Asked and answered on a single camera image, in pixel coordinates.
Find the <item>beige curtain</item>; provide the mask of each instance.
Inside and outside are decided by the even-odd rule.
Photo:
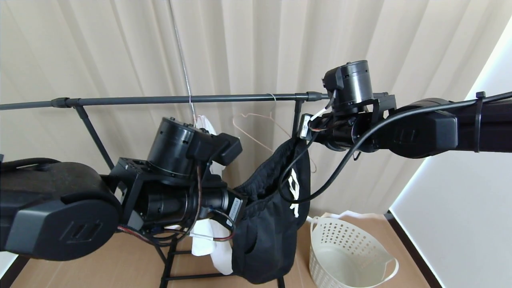
[[[367,59],[374,92],[398,106],[426,97],[461,100],[485,64],[512,2],[472,1],[1,1],[1,102],[120,97],[323,92],[331,68]],[[183,58],[176,37],[178,31]],[[325,103],[306,103],[315,113]],[[275,124],[240,113],[273,112],[291,130],[293,103],[195,104],[244,152],[226,171],[243,182],[287,139]],[[189,105],[91,107],[112,159],[146,158],[162,116],[191,122]],[[6,159],[53,157],[108,170],[75,111],[1,113]],[[343,153],[313,145],[319,188]],[[364,154],[312,204],[320,211],[385,212],[421,160]]]

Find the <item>copper wire hanger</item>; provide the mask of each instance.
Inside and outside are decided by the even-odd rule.
[[[291,135],[290,133],[288,133],[281,125],[279,125],[279,123],[277,123],[275,121],[275,119],[272,117],[272,110],[274,110],[278,104],[278,100],[275,98],[274,94],[272,93],[268,93],[269,95],[271,95],[273,98],[274,98],[274,106],[272,107],[272,109],[270,109],[270,113],[269,113],[269,116],[265,116],[265,115],[260,115],[260,114],[255,114],[255,113],[247,113],[247,114],[243,114],[243,113],[240,113],[239,115],[241,115],[242,117],[244,118],[247,118],[248,116],[257,116],[257,117],[261,117],[261,118],[265,118],[265,119],[270,119],[272,122],[274,122],[274,124],[276,124],[283,132],[286,133],[286,135],[288,135],[289,138],[291,138]],[[270,152],[274,152],[273,149],[269,148],[268,146],[266,146],[265,144],[259,142],[257,139],[255,139],[254,137],[252,137],[251,135],[249,135],[249,133],[245,132],[242,128],[238,127],[238,125],[234,122],[234,118],[236,117],[233,116],[233,126],[235,128],[237,128],[238,130],[240,130],[242,133],[244,133],[245,135],[247,135],[249,138],[251,138],[252,140],[254,140],[256,143],[260,144],[261,146],[263,146],[265,149],[267,149],[268,151]],[[310,158],[310,161],[311,163],[313,163],[314,167],[315,167],[315,170],[314,171],[311,171],[311,173],[316,173],[316,163],[315,161],[313,161],[313,159]]]

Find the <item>white plastic basket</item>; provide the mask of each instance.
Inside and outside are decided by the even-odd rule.
[[[395,261],[395,269],[386,277],[390,261]],[[398,260],[361,228],[338,219],[315,217],[309,272],[318,288],[372,288],[396,275]]]

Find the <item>light brown floor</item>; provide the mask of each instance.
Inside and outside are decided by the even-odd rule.
[[[381,288],[429,287],[411,256],[382,215],[371,215],[367,219],[346,217],[343,220],[353,223],[377,238],[395,256],[400,269],[398,274]],[[178,250],[190,247],[190,239],[180,243]],[[295,264],[285,276],[286,287],[314,288],[309,276],[309,224],[299,230]],[[14,282],[12,288],[31,287],[158,287],[162,276],[163,263],[155,249],[136,238],[116,234],[98,251],[68,262],[30,260]],[[209,256],[195,257],[179,255],[175,257],[172,275],[192,275],[216,273]],[[179,280],[169,282],[172,288],[274,288],[276,281],[262,285],[251,285],[243,278],[228,276],[222,278]]]

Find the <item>black baseboard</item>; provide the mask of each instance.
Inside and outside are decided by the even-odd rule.
[[[441,284],[439,283],[439,280],[437,280],[436,276],[430,270],[430,267],[426,264],[425,260],[419,254],[418,250],[410,240],[409,236],[407,236],[406,232],[403,230],[402,226],[398,221],[395,219],[395,216],[393,213],[388,211],[387,214],[384,214],[386,219],[388,220],[389,224],[395,231],[398,238],[400,238],[400,241],[402,241],[403,245],[406,247],[407,251],[413,258],[414,262],[416,263],[416,266],[418,266],[419,270],[423,274],[423,277],[429,284],[431,288],[442,288]]]
[[[11,266],[0,279],[0,288],[11,287],[12,283],[14,283],[14,280],[16,280],[18,275],[22,272],[28,261],[29,259],[27,257],[18,255],[18,257],[16,257],[14,262],[12,262]]]

